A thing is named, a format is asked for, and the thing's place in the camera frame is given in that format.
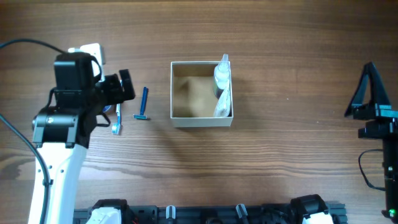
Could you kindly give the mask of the dark spray bottle clear cap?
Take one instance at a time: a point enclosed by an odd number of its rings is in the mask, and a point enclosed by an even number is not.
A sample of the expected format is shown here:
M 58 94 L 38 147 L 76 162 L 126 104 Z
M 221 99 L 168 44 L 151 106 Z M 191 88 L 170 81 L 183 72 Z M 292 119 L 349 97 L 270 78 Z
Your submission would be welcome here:
M 213 72 L 213 92 L 219 98 L 224 89 L 229 87 L 228 82 L 231 79 L 231 67 L 229 62 L 229 55 L 223 54 L 223 58 L 215 67 Z

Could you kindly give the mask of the white blue round jar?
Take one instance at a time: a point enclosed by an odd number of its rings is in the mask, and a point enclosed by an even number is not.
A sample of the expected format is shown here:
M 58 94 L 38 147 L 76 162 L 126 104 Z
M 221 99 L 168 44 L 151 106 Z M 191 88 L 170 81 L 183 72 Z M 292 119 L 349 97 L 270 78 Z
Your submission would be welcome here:
M 112 105 L 107 105 L 103 108 L 103 112 L 107 113 L 113 106 Z

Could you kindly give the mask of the blue disposable razor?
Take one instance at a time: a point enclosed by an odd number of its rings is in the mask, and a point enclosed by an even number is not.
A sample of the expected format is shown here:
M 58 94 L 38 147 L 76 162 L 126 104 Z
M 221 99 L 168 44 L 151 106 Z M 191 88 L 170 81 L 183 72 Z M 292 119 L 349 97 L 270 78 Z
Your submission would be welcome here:
M 149 89 L 145 86 L 143 88 L 143 93 L 142 93 L 140 113 L 139 114 L 134 114 L 133 115 L 134 119 L 139 119 L 139 120 L 147 120 L 148 119 L 148 117 L 144 114 L 145 110 L 146 110 L 148 92 L 149 92 Z

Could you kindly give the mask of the blue white toothbrush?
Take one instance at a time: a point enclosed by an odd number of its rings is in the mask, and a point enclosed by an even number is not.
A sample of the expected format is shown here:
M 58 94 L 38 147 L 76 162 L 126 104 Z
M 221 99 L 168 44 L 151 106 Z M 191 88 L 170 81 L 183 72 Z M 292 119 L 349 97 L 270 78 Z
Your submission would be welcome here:
M 122 116 L 121 116 L 121 104 L 120 103 L 116 105 L 115 112 L 116 112 L 116 122 L 112 125 L 111 131 L 114 135 L 120 135 L 121 129 L 122 129 L 122 124 L 121 124 Z

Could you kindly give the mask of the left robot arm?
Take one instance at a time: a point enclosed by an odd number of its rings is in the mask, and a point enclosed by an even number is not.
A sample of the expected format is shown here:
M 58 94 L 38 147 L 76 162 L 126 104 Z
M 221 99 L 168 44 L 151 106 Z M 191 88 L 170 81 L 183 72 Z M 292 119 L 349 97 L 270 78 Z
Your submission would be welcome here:
M 72 223 L 78 178 L 90 144 L 100 126 L 103 108 L 135 97 L 129 71 L 102 76 L 93 73 L 96 58 L 88 53 L 63 53 L 54 62 L 55 104 L 47 103 L 34 118 L 33 140 L 39 153 L 29 223 Z

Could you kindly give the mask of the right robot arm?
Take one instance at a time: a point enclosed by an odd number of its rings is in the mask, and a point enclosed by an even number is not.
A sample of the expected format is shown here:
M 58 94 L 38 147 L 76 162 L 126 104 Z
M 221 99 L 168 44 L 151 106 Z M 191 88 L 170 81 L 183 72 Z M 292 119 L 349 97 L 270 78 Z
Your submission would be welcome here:
M 394 111 L 376 66 L 364 65 L 358 87 L 345 111 L 345 116 L 366 122 L 358 130 L 363 139 L 381 139 L 386 208 L 384 217 L 397 223 L 397 111 Z

